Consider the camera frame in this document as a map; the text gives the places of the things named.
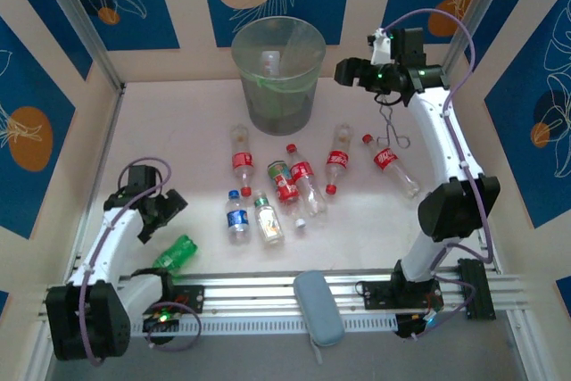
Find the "green plastic bottle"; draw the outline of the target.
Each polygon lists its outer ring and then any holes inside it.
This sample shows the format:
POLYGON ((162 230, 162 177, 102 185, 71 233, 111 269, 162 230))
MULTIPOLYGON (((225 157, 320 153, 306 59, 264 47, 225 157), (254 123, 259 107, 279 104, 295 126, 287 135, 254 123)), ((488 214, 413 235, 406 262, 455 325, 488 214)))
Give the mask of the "green plastic bottle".
POLYGON ((176 272, 195 255, 197 250, 197 244, 188 235, 182 235, 155 259, 152 267, 166 269, 169 273, 176 272))

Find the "blue label water bottle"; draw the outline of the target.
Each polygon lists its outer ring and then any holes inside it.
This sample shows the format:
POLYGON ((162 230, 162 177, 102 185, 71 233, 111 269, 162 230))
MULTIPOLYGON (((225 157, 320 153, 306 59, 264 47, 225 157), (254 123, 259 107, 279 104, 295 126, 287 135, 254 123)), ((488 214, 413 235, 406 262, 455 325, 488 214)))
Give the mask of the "blue label water bottle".
POLYGON ((228 192, 225 205, 229 239, 234 244, 245 244, 250 238, 250 222, 246 205, 237 190, 228 192))

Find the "cola bottle with red label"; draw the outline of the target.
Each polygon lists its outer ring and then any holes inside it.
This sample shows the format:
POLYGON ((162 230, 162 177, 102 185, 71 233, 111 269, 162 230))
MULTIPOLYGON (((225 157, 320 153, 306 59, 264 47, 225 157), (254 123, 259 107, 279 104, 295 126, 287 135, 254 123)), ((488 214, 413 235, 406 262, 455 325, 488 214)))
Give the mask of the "cola bottle with red label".
POLYGON ((367 147, 369 157, 375 165, 395 185, 398 185, 409 199, 415 198, 420 191, 419 183, 405 168, 393 149, 390 146, 379 144, 370 134, 365 134, 361 140, 367 147))
POLYGON ((244 198, 252 195, 254 173, 252 151, 249 144, 249 131, 243 124, 235 125, 229 133, 232 148, 232 170, 240 184, 240 194, 244 198))
POLYGON ((353 129, 349 124, 343 123, 335 127, 333 143, 326 161, 327 195, 336 194, 337 185, 347 171, 352 137, 353 129))
POLYGON ((319 191, 317 180, 308 160, 299 153, 295 144, 286 146, 290 157, 289 170, 300 196, 303 199, 307 212, 316 217, 327 211, 327 203, 319 191))

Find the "green label clear bottle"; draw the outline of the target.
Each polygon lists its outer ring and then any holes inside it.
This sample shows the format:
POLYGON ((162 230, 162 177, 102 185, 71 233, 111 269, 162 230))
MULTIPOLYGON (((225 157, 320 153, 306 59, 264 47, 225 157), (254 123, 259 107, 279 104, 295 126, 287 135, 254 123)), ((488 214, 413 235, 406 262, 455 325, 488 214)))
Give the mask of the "green label clear bottle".
POLYGON ((284 231, 267 195, 262 191, 256 191, 253 194, 253 205, 263 243, 267 245, 282 243, 285 239, 284 231))

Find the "cartoon label plastic bottle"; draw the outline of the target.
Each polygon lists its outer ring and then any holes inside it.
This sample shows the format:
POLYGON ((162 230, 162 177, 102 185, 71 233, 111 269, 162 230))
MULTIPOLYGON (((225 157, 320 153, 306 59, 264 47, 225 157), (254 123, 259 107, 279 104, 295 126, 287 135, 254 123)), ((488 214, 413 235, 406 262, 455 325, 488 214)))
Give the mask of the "cartoon label plastic bottle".
POLYGON ((272 162, 267 167, 267 173, 283 212, 296 229, 304 229, 307 223, 302 212, 301 195, 286 162, 283 160, 272 162))

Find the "translucent plastic bin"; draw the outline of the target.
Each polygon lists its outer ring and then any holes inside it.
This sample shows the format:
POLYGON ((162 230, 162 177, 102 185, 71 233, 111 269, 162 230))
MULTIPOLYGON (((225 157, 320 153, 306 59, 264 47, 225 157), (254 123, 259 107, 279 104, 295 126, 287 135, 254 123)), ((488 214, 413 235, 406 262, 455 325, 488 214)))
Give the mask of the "translucent plastic bin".
POLYGON ((309 122, 326 43, 307 21, 275 16, 253 21, 231 44, 252 124, 272 136, 291 135, 309 122), (280 75, 266 77, 263 51, 280 52, 280 75))

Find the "clear bottle with white cap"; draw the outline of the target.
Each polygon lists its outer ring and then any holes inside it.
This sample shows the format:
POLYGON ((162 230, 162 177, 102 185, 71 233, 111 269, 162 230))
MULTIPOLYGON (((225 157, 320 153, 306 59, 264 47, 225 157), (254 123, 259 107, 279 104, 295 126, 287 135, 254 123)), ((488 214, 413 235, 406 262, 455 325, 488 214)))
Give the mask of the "clear bottle with white cap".
POLYGON ((280 52, 263 51, 261 53, 261 67, 263 75, 266 77, 277 77, 280 75, 280 52))

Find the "left control board with LED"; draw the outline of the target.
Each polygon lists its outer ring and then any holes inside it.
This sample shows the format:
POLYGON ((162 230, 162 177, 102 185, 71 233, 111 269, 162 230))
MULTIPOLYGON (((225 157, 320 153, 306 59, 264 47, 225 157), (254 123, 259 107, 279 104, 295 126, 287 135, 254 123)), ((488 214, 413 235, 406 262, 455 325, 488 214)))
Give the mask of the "left control board with LED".
POLYGON ((146 314, 143 332, 152 334, 171 332, 179 324, 181 313, 173 306, 160 307, 146 314))

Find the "control board with led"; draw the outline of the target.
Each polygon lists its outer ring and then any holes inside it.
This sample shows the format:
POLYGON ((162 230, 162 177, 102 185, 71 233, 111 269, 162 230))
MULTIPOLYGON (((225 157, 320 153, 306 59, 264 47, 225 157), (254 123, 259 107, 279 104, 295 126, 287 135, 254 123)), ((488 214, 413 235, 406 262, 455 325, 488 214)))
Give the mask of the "control board with led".
POLYGON ((436 311, 428 313, 397 314, 397 331, 395 334, 403 339, 416 338, 435 330, 436 311))
POLYGON ((179 324, 181 313, 173 306, 160 307, 146 314, 143 332, 152 334, 171 332, 179 324))

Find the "grey-blue zipper case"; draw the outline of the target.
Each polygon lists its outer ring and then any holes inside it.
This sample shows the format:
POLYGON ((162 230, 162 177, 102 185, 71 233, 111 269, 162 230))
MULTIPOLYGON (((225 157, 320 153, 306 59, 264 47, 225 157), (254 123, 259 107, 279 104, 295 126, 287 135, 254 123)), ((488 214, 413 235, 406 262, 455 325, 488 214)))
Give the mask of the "grey-blue zipper case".
POLYGON ((294 295, 307 331, 316 361, 323 364, 321 348, 338 344, 345 336, 345 327, 335 298, 321 271, 310 270, 293 282, 294 295))

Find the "right control board with LED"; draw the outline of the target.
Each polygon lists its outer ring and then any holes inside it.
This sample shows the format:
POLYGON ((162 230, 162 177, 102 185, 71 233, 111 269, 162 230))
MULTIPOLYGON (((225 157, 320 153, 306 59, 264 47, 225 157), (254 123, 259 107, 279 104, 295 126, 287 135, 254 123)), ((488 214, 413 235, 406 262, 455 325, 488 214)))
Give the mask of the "right control board with LED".
POLYGON ((397 314, 397 331, 395 334, 403 339, 416 338, 435 330, 436 311, 428 313, 397 314))

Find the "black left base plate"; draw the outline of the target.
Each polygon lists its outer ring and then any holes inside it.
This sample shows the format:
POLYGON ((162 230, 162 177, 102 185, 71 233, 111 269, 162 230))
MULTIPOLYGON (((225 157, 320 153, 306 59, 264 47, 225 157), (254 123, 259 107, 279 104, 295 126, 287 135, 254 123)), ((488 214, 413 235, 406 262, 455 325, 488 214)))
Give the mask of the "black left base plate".
POLYGON ((176 285, 173 289, 173 301, 192 308, 197 314, 203 312, 205 287, 202 285, 176 285))

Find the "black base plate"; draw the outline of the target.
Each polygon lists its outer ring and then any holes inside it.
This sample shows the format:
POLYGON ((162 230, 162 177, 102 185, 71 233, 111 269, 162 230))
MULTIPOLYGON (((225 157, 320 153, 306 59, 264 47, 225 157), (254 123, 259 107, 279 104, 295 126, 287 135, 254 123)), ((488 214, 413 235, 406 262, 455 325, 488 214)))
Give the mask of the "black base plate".
POLYGON ((405 282, 402 285, 390 281, 361 280, 354 288, 363 299, 366 310, 440 311, 443 308, 442 292, 435 280, 405 282))
POLYGON ((173 301, 192 308, 197 314, 203 312, 205 287, 202 285, 176 285, 173 289, 173 301))

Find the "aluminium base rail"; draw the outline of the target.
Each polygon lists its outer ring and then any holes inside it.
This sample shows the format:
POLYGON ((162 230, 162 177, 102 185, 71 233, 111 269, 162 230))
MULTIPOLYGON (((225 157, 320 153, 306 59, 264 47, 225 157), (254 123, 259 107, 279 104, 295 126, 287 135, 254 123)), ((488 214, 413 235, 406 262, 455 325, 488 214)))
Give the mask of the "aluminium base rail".
MULTIPOLYGON (((523 285, 516 276, 497 275, 493 270, 485 271, 492 294, 495 311, 525 310, 528 307, 523 285)), ((445 270, 439 286, 443 296, 443 308, 437 313, 451 312, 466 299, 461 290, 457 269, 445 270)), ((125 286, 129 277, 121 277, 119 285, 125 286)), ((355 284, 363 281, 389 281, 386 272, 359 271, 355 273, 334 273, 325 275, 342 315, 345 314, 414 314, 428 313, 421 310, 366 310, 363 299, 355 292, 355 284)), ((203 312, 199 317, 261 317, 302 315, 294 295, 294 274, 258 273, 253 277, 181 276, 174 280, 176 285, 202 285, 205 287, 203 312)), ((151 309, 132 321, 135 330, 142 328, 143 320, 151 309)))

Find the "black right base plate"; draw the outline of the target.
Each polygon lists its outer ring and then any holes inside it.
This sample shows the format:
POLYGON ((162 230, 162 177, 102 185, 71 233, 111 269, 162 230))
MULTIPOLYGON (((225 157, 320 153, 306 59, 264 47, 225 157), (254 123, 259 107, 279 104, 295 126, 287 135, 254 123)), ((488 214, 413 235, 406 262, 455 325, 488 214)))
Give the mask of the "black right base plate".
POLYGON ((354 288, 363 299, 366 310, 440 311, 443 308, 442 292, 435 280, 405 282, 402 285, 390 281, 361 280, 354 288))

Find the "black rail bracket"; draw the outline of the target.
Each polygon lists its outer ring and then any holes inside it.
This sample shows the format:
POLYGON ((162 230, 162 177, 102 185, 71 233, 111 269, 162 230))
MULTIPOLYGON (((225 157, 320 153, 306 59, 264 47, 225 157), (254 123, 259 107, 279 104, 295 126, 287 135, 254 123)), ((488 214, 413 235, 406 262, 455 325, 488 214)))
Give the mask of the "black rail bracket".
POLYGON ((477 321, 496 320, 492 294, 484 264, 475 259, 458 260, 459 280, 466 283, 461 287, 466 306, 467 319, 477 321))

